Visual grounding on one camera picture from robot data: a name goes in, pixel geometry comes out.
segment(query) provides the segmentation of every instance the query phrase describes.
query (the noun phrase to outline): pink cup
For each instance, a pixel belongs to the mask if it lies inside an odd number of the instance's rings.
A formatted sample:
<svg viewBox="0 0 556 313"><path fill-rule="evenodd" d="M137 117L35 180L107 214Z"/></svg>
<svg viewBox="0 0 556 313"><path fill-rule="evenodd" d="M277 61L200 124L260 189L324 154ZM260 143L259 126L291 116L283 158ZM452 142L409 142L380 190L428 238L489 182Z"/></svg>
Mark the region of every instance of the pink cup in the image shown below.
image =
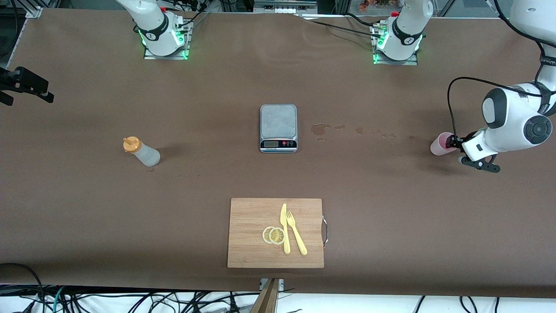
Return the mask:
<svg viewBox="0 0 556 313"><path fill-rule="evenodd" d="M449 133L449 132L440 134L438 137L436 137L436 139L433 141L433 143L430 144L430 151L434 155L444 155L444 154L450 153L452 151L456 151L458 148L448 148L448 147L446 147L446 141L452 135L453 134Z"/></svg>

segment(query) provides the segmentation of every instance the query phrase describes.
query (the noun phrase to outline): cutting board handle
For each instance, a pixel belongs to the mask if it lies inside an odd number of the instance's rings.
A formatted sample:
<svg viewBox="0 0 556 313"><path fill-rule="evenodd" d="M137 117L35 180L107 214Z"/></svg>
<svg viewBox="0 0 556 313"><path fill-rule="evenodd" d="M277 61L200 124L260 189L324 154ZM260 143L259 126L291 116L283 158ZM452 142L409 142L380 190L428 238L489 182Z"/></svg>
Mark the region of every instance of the cutting board handle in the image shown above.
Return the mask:
<svg viewBox="0 0 556 313"><path fill-rule="evenodd" d="M324 231L326 233L326 239L322 242L322 247L326 247L326 243L328 242L328 223L324 219L324 215L322 216L322 222L324 223Z"/></svg>

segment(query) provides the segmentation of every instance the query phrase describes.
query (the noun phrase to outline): lemon slice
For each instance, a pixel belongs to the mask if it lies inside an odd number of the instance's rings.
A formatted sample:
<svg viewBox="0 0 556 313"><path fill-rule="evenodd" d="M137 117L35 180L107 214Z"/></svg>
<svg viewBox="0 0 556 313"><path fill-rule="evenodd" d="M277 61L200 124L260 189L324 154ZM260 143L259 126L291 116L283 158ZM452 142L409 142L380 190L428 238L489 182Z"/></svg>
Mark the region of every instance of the lemon slice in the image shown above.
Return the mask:
<svg viewBox="0 0 556 313"><path fill-rule="evenodd" d="M267 228L265 228L264 231L262 231L262 240L264 240L266 243L272 244L272 241L270 241L270 231L272 231L273 229L274 226L268 226Z"/></svg>
<svg viewBox="0 0 556 313"><path fill-rule="evenodd" d="M282 244L284 242L284 230L276 227L270 231L270 241L273 244Z"/></svg>

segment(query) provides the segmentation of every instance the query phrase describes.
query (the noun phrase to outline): white floor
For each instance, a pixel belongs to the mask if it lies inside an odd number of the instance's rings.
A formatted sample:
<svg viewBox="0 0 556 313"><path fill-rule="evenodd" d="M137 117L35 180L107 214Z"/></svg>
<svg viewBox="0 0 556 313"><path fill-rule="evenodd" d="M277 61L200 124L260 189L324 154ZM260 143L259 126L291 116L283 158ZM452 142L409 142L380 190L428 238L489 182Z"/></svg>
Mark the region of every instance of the white floor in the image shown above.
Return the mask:
<svg viewBox="0 0 556 313"><path fill-rule="evenodd" d="M214 300L229 295L228 292L213 292L204 300ZM192 293L178 294L181 301L191 299ZM81 305L91 313L125 313L141 297L105 298L91 296L80 300ZM281 294L278 301L277 313L289 313L302 309L301 313L325 313L325 312L376 312L376 313L413 313L419 296L375 296L375 295L324 295L324 294ZM238 296L236 303L239 307L253 304L256 296ZM494 312L495 298L473 297L478 313ZM23 311L31 302L19 297L0 297L0 313L14 313ZM147 313L151 301L144 301L137 309L137 313ZM166 301L178 312L177 303ZM473 313L469 301L465 301L469 310ZM215 312L220 308L228 307L226 304L213 304L203 309L202 312ZM41 305L35 305L33 313L42 312ZM173 313L174 310L166 305L158 305L153 313ZM458 297L451 296L427 296L421 305L420 313L465 313L461 308ZM554 313L556 312L556 299L519 299L502 298L498 307L500 313Z"/></svg>

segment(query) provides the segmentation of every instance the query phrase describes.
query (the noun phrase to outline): knife handle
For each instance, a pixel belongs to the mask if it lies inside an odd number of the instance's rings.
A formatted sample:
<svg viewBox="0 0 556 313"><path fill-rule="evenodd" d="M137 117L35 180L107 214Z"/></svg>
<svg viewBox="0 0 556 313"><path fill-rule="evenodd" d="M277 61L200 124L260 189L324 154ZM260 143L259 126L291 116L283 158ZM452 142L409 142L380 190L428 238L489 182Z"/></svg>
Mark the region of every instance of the knife handle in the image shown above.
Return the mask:
<svg viewBox="0 0 556 313"><path fill-rule="evenodd" d="M297 232L297 228L292 227L292 229L294 230L295 240L297 241L299 252L301 252L302 255L307 255L307 248L305 247L303 240L301 240L301 236L299 236L299 233Z"/></svg>
<svg viewBox="0 0 556 313"><path fill-rule="evenodd" d="M287 225L286 225L285 230L284 230L284 244L283 245L284 245L284 253L287 254L287 255L290 254L290 239L287 236Z"/></svg>

